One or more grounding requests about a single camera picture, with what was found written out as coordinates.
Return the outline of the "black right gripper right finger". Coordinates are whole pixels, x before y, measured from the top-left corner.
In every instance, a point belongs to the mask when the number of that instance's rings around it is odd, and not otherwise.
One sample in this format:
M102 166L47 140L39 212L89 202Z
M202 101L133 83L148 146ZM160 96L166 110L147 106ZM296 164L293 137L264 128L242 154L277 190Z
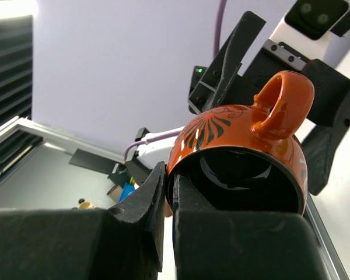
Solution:
M309 223L295 213L219 211L176 175L173 247L178 279L326 279Z

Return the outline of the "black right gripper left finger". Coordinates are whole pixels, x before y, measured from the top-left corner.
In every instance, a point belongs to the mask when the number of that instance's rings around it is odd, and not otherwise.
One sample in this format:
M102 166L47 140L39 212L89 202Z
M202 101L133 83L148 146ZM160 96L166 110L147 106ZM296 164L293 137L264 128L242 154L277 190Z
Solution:
M109 209L0 209L0 279L156 279L166 166Z

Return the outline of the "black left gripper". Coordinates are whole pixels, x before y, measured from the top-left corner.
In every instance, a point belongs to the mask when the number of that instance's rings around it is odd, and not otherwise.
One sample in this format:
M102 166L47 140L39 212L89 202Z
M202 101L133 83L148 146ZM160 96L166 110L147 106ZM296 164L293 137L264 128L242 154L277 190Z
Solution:
M242 59L265 25L243 13L222 48L202 72L188 96L188 108L200 114L223 103ZM267 117L258 128L299 128L305 118L316 125L302 141L308 192L319 195L328 183L335 152L350 126L350 79L318 58L267 40L243 78L257 90L253 106Z

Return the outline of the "orange black mug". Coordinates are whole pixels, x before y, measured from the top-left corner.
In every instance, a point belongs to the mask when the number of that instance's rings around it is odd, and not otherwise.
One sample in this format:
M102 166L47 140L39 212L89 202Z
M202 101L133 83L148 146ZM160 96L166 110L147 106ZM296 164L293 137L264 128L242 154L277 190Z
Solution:
M222 105L197 115L179 133L167 164L166 200L178 174L188 176L221 210L303 214L307 163L296 131L258 128L267 117L252 105Z

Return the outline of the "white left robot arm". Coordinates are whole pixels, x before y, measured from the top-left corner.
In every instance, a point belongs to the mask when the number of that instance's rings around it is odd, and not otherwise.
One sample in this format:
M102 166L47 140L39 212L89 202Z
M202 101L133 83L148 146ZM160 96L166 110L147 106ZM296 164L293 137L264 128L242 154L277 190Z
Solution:
M197 114L205 105L211 104L207 98L212 93L210 89L201 90L201 82L208 82L210 86L211 82L219 82L222 62L227 58L227 49L233 36L241 39L242 45L236 45L238 56L231 62L235 73L233 83L228 83L229 91L222 99L225 104L249 104L253 93L258 93L264 82L278 71L294 70L303 74L315 87L314 103L307 118L316 126L302 144L308 160L309 192L318 195L328 183L335 151L350 127L350 79L320 60L329 44L325 41L328 31L323 34L324 39L312 40L310 47L300 50L300 43L304 47L310 37L305 35L305 31L287 25L289 14L283 17L243 76L240 76L237 72L242 65L242 58L265 25L265 20L253 12L245 12L236 25L237 33L233 30L221 49L214 51L216 58L210 64L210 69L195 66L188 96L191 105L188 109ZM127 168L138 184L145 181L149 170L157 162L168 161L180 130L181 127L158 133L150 133L146 128L138 131L136 142L124 154Z

